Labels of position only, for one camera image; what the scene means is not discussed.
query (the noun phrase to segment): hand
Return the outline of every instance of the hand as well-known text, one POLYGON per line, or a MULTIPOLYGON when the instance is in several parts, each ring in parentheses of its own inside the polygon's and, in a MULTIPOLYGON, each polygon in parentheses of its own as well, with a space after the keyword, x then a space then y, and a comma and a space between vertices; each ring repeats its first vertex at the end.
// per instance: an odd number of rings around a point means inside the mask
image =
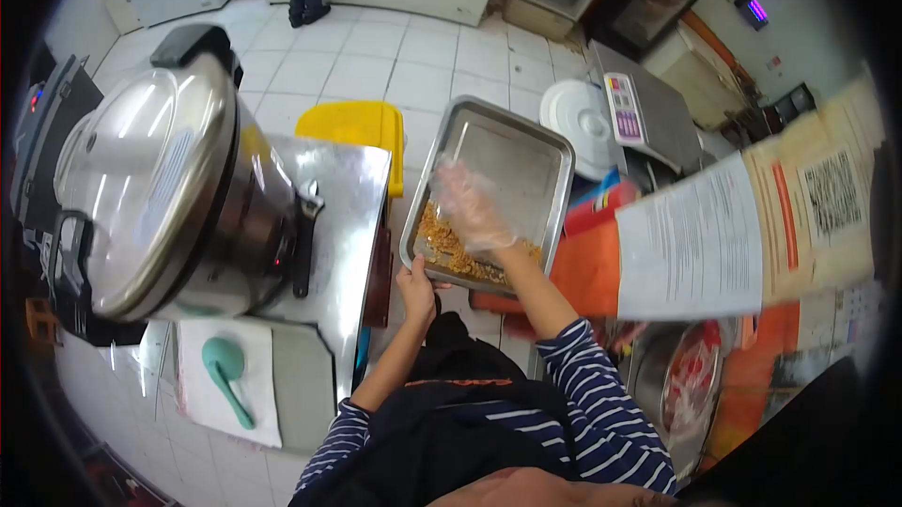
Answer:
POLYGON ((413 259, 412 266, 413 270, 401 266, 398 276, 395 277, 400 296, 404 299, 405 320, 429 324, 435 319, 434 288, 447 289, 451 284, 446 282, 433 284, 426 277, 426 260, 422 254, 413 259))
POLYGON ((468 252, 500 249, 513 244, 511 229, 495 211, 479 177, 468 171, 463 163, 442 163, 435 170, 435 177, 442 217, 451 222, 451 228, 468 252))

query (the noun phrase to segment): gloved hand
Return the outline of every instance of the gloved hand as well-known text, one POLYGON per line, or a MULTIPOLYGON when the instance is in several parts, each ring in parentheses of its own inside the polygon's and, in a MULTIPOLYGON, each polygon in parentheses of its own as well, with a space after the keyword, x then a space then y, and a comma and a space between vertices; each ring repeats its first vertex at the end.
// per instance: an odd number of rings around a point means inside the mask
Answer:
POLYGON ((486 193, 486 180, 464 163, 443 158, 429 183, 446 218, 468 253, 511 246, 516 237, 486 193))

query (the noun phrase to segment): metal tray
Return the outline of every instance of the metal tray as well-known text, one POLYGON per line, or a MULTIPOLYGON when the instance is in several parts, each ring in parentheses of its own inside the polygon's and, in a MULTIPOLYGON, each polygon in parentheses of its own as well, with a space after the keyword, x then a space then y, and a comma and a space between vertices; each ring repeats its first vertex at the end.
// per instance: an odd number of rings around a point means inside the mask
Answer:
MULTIPOLYGON (((494 183, 498 210, 517 236, 541 247, 539 266, 551 273, 573 182, 573 147, 561 135, 469 95, 455 98, 445 110, 400 237, 401 262, 410 267, 416 253, 430 255, 417 229, 432 196, 428 179, 441 152, 457 155, 494 183)), ((427 263, 426 272, 464 288, 513 293, 508 286, 451 272, 441 263, 427 263)))

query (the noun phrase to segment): yellow container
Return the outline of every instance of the yellow container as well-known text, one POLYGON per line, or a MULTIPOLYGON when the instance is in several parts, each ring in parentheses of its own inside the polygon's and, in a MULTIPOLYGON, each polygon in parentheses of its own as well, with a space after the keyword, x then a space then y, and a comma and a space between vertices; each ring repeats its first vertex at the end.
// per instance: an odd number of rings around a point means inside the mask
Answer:
POLYGON ((335 102, 312 107, 298 118, 298 137, 379 147, 391 152, 389 197, 404 195, 404 121, 385 102, 335 102))

